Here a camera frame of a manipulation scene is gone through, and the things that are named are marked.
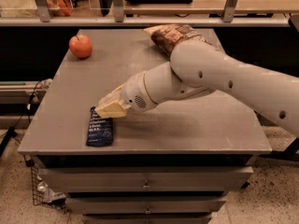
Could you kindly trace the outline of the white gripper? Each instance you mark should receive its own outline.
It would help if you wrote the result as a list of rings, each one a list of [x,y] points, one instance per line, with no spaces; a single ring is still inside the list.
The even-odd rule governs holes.
[[[141,72],[103,97],[98,102],[95,112],[103,119],[122,118],[127,115],[129,109],[146,112],[156,106],[147,93],[145,73]]]

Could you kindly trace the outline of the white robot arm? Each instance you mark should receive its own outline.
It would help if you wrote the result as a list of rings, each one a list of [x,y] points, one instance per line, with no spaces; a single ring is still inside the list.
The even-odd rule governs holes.
[[[299,135],[299,78],[242,63],[206,42],[177,45],[170,60],[130,77],[95,108],[102,118],[145,112],[170,100],[223,91],[289,133]]]

